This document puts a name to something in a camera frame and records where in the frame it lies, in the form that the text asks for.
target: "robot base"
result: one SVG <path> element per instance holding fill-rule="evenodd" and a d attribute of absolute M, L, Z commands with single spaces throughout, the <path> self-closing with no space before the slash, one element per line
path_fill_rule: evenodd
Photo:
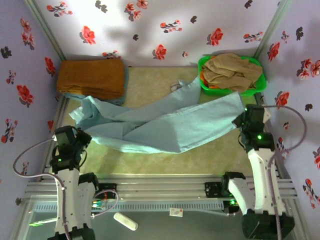
<path fill-rule="evenodd" d="M 84 228 L 77 229 L 74 227 L 72 231 L 69 232 L 72 240 L 95 240 L 95 232 L 92 228 L 88 228 L 86 224 L 84 224 Z M 48 240 L 67 240 L 66 234 L 59 234 L 58 232 L 55 236 L 48 238 Z"/>
<path fill-rule="evenodd" d="M 280 225 L 282 237 L 285 238 L 294 229 L 295 220 L 292 216 L 282 213 Z M 242 217 L 242 231 L 247 239 L 278 239 L 276 217 L 267 212 L 256 214 L 248 209 L 247 214 Z"/>

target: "floor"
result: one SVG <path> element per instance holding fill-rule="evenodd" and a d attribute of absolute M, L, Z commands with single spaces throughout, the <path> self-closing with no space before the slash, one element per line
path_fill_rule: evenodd
<path fill-rule="evenodd" d="M 138 108 L 153 103 L 170 94 L 170 85 L 179 79 L 191 82 L 197 76 L 196 67 L 130 67 L 129 84 L 124 107 Z M 217 97 L 201 93 L 199 102 L 205 103 Z M 244 104 L 255 104 L 254 97 L 243 97 Z M 67 113 L 80 106 L 69 101 Z M 63 126 L 75 125 L 66 114 Z M 123 153 L 92 141 L 87 148 L 87 160 L 82 173 L 96 174 L 215 174 L 226 171 L 252 175 L 248 155 L 238 144 L 237 129 L 228 134 L 181 154 Z"/>

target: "glass panel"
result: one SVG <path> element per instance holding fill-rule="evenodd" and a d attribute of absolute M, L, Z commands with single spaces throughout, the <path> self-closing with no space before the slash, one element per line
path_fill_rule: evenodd
<path fill-rule="evenodd" d="M 245 240 L 240 214 L 234 217 L 217 216 L 204 212 L 184 212 L 183 217 L 169 216 L 168 212 L 125 212 L 138 223 L 131 231 L 113 219 L 113 212 L 91 220 L 96 240 Z M 32 221 L 52 219 L 56 213 L 36 212 Z M 55 235 L 55 222 L 30 227 L 26 240 L 46 240 Z M 285 240 L 293 240 L 288 235 Z"/>

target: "metal frame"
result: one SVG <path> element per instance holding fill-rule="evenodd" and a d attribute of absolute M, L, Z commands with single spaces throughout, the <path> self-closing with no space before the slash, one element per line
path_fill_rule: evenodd
<path fill-rule="evenodd" d="M 37 4 L 33 0 L 24 0 L 28 8 L 41 25 L 45 35 L 51 43 L 53 49 L 57 52 L 61 60 L 66 59 L 65 55 L 60 48 L 57 40 L 55 39 L 52 31 L 48 27 L 45 19 L 43 18 Z M 288 9 L 292 0 L 284 0 L 280 2 L 278 10 L 276 11 L 258 49 L 256 50 L 254 57 L 258 58 L 264 45 L 271 37 L 275 27 L 281 21 L 284 12 Z M 260 94 L 256 95 L 258 104 L 261 104 Z M 59 101 L 59 106 L 55 116 L 55 126 L 61 126 L 64 115 L 67 110 L 69 100 L 63 96 Z M 266 125 L 266 129 L 271 129 L 270 125 Z M 51 160 L 51 152 L 53 150 L 54 143 L 50 142 L 47 145 L 44 160 L 42 164 L 42 171 L 47 172 L 49 169 L 46 165 Z M 307 228 L 306 220 L 303 217 L 301 207 L 297 199 L 297 193 L 293 187 L 292 181 L 289 179 L 288 172 L 283 166 L 282 161 L 276 161 L 279 175 L 282 178 L 279 179 L 279 186 L 281 190 L 281 196 L 284 198 L 285 208 L 289 215 L 295 219 L 295 228 L 292 231 L 293 237 L 296 240 L 310 240 L 309 230 Z M 205 198 L 204 183 L 205 182 L 219 182 L 221 176 L 210 174 L 195 174 L 195 175 L 98 175 L 100 183 L 117 183 L 118 192 L 121 198 L 121 202 L 140 202 L 140 201 L 152 201 L 152 202 L 165 202 L 165 201 L 208 201 L 213 198 Z M 251 181 L 251 190 L 254 191 L 253 178 L 249 177 L 248 181 Z M 20 205 L 16 221 L 11 232 L 9 240 L 24 240 L 28 229 L 29 223 L 33 216 L 33 209 L 36 203 L 55 203 L 57 202 L 57 189 L 55 181 L 49 178 L 39 179 L 39 182 L 30 182 L 27 186 L 25 196 Z"/>
<path fill-rule="evenodd" d="M 206 198 L 206 182 L 219 182 L 220 176 L 210 174 L 192 175 L 100 175 L 100 183 L 116 183 L 120 202 L 134 204 L 140 202 L 175 202 L 203 203 L 210 201 L 231 200 L 232 198 Z M 252 177 L 247 177 L 247 182 L 254 191 Z M 306 222 L 301 215 L 297 193 L 291 179 L 278 178 L 280 194 L 283 198 L 286 211 L 295 219 L 295 228 L 292 235 L 296 240 L 310 240 Z M 32 220 L 35 203 L 57 202 L 57 187 L 53 179 L 45 177 L 41 182 L 29 182 L 17 221 L 10 240 L 25 240 Z"/>

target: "gray cable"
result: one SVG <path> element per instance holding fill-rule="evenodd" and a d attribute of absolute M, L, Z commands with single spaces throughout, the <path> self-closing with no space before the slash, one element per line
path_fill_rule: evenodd
<path fill-rule="evenodd" d="M 71 237 L 70 237 L 68 225 L 67 225 L 67 222 L 66 222 L 66 219 L 67 219 L 66 218 L 66 189 L 65 189 L 65 185 L 62 182 L 62 180 L 58 176 L 53 175 L 51 173 L 42 173 L 42 174 L 36 174 L 36 175 L 23 175 L 23 174 L 19 173 L 17 171 L 17 169 L 16 169 L 16 164 L 17 164 L 17 162 L 19 161 L 19 159 L 21 158 L 21 156 L 23 154 L 25 154 L 27 151 L 29 151 L 29 150 L 31 150 L 31 149 L 33 149 L 35 147 L 38 147 L 38 146 L 40 146 L 42 144 L 45 144 L 47 142 L 50 142 L 52 140 L 54 140 L 54 138 L 50 138 L 50 139 L 41 141 L 39 143 L 36 143 L 36 144 L 32 145 L 31 147 L 27 148 L 26 150 L 24 150 L 22 153 L 20 153 L 20 155 L 13 162 L 13 171 L 15 172 L 15 174 L 17 174 L 18 176 L 23 177 L 23 178 L 31 179 L 31 178 L 37 178 L 37 177 L 43 177 L 43 176 L 50 176 L 50 177 L 53 177 L 56 181 L 58 181 L 60 183 L 61 190 L 62 190 L 62 223 L 63 223 L 63 226 L 64 226 L 66 239 L 67 240 L 72 240 Z"/>
<path fill-rule="evenodd" d="M 65 231 L 65 236 L 66 236 L 66 239 L 67 240 L 72 240 L 70 234 L 69 234 L 69 229 L 68 229 L 68 225 L 67 225 L 67 217 L 66 217 L 66 189 L 65 189 L 65 185 L 63 183 L 63 181 L 61 180 L 61 178 L 59 178 L 58 176 L 54 175 L 54 174 L 51 174 L 51 173 L 41 173 L 41 174 L 36 174 L 36 175 L 23 175 L 21 173 L 19 173 L 17 171 L 17 168 L 16 168 L 16 165 L 17 165 L 17 162 L 19 161 L 19 159 L 21 158 L 21 156 L 23 154 L 25 154 L 27 151 L 35 148 L 35 147 L 38 147 L 42 144 L 45 144 L 47 142 L 50 142 L 54 140 L 54 138 L 50 138 L 50 139 L 47 139 L 47 140 L 44 140 L 44 141 L 41 141 L 41 142 L 38 142 L 34 145 L 32 145 L 31 147 L 27 148 L 26 150 L 24 150 L 13 162 L 13 171 L 15 172 L 15 174 L 17 174 L 18 176 L 20 177 L 23 177 L 23 178 L 27 178 L 27 179 L 31 179 L 31 178 L 37 178 L 37 177 L 43 177 L 43 176 L 50 176 L 50 177 L 53 177 L 56 181 L 59 182 L 59 184 L 61 185 L 61 190 L 62 190 L 62 224 L 64 226 L 64 231 Z M 95 216 L 100 216 L 108 211 L 110 211 L 111 209 L 113 209 L 117 204 L 118 204 L 118 201 L 119 201 L 119 195 L 116 191 L 114 190 L 102 190 L 98 193 L 96 193 L 93 197 L 95 198 L 96 196 L 98 196 L 99 194 L 102 194 L 102 193 L 105 193 L 105 192 L 112 192 L 115 194 L 116 196 L 116 202 L 115 204 L 110 207 L 109 209 L 106 209 L 98 214 L 95 214 L 95 215 L 92 215 L 92 217 L 94 218 Z"/>
<path fill-rule="evenodd" d="M 223 216 L 223 217 L 229 217 L 229 216 L 235 216 L 238 213 L 240 213 L 241 211 L 237 211 L 234 213 L 225 213 L 223 211 L 213 211 L 213 210 L 205 210 L 205 209 L 197 209 L 196 212 L 201 212 L 201 213 L 207 213 L 207 214 L 214 214 L 214 215 L 219 215 L 219 216 Z"/>
<path fill-rule="evenodd" d="M 300 119 L 302 120 L 302 123 L 303 123 L 303 126 L 304 126 L 304 131 L 303 131 L 303 135 L 300 139 L 300 141 L 295 144 L 294 146 L 290 147 L 287 149 L 287 151 L 291 151 L 295 148 L 297 148 L 298 146 L 301 145 L 301 143 L 305 140 L 306 136 L 307 136 L 307 122 L 305 120 L 305 118 L 301 115 L 300 112 L 298 112 L 297 110 L 295 110 L 294 108 L 292 107 L 289 107 L 289 106 L 277 106 L 277 105 L 267 105 L 267 106 L 261 106 L 262 108 L 278 108 L 278 107 L 281 107 L 281 108 L 285 108 L 285 109 L 289 109 L 293 112 L 295 112 L 299 117 Z M 269 163 L 268 163 L 268 183 L 269 183 L 269 187 L 271 189 L 271 198 L 272 198 L 272 203 L 273 203 L 273 209 L 274 209 L 274 214 L 275 214 L 275 220 L 276 220 L 276 230 L 277 230 L 277 236 L 278 236 L 278 240 L 282 240 L 282 232 L 281 232 L 281 224 L 280 224 L 280 217 L 279 217 L 279 213 L 278 213 L 278 208 L 277 208 L 277 202 L 276 202 L 276 196 L 275 196 L 275 189 L 274 189 L 274 185 L 272 183 L 272 174 L 271 174 L 271 166 L 275 160 L 276 156 L 275 154 L 271 157 Z"/>

